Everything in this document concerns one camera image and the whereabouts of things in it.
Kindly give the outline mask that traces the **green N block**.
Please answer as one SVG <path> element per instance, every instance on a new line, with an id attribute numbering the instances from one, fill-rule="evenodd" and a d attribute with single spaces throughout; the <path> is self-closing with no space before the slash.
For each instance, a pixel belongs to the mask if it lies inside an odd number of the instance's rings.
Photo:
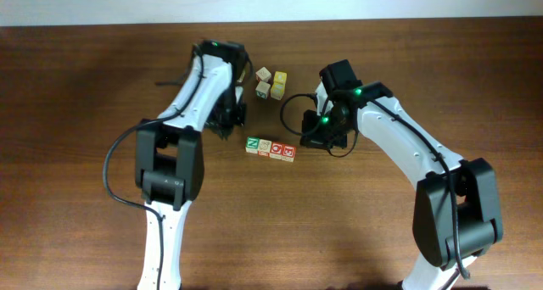
<path id="1" fill-rule="evenodd" d="M 260 139 L 258 137 L 247 137 L 245 150 L 247 153 L 258 153 Z"/>

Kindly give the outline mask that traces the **red E block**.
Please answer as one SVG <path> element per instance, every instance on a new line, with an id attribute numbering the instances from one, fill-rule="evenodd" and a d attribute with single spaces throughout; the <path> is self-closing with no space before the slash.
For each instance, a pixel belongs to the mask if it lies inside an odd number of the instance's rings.
<path id="1" fill-rule="evenodd" d="M 296 154 L 296 147 L 292 145 L 283 145 L 281 160 L 287 162 L 293 162 Z"/>

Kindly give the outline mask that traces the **wooden block with 5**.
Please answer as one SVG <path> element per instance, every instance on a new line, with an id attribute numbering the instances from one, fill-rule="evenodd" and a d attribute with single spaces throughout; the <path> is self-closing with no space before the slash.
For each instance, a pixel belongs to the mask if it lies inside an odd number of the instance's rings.
<path id="1" fill-rule="evenodd" d="M 272 147 L 272 141 L 269 141 L 266 139 L 260 139 L 258 143 L 258 148 L 257 148 L 258 154 L 260 156 L 268 157 L 271 152 L 271 147 Z"/>

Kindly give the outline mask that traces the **red Q block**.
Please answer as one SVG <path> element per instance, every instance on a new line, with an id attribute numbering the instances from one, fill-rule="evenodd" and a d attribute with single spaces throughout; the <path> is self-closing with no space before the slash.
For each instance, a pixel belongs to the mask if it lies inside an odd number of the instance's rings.
<path id="1" fill-rule="evenodd" d="M 283 159 L 284 145 L 280 142 L 272 142 L 269 157 L 272 159 Z"/>

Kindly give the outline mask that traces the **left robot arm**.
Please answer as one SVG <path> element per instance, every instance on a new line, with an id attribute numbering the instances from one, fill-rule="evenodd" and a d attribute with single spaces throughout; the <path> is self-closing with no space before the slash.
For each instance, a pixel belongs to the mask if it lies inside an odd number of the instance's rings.
<path id="1" fill-rule="evenodd" d="M 146 206 L 140 289 L 179 289 L 184 224 L 204 179 L 202 132 L 227 138 L 243 125 L 242 85 L 252 67 L 244 45 L 204 40 L 191 70 L 160 122 L 137 131 L 135 182 Z"/>

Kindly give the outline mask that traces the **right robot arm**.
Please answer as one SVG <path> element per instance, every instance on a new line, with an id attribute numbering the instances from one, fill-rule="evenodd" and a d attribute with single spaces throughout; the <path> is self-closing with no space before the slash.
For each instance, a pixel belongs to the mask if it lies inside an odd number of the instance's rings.
<path id="1" fill-rule="evenodd" d="M 413 185 L 412 233 L 419 256 L 404 289 L 450 289 L 467 266 L 503 237 L 495 171 L 484 159 L 465 160 L 429 135 L 381 82 L 311 93 L 301 144 L 329 150 L 356 134 L 377 144 Z"/>

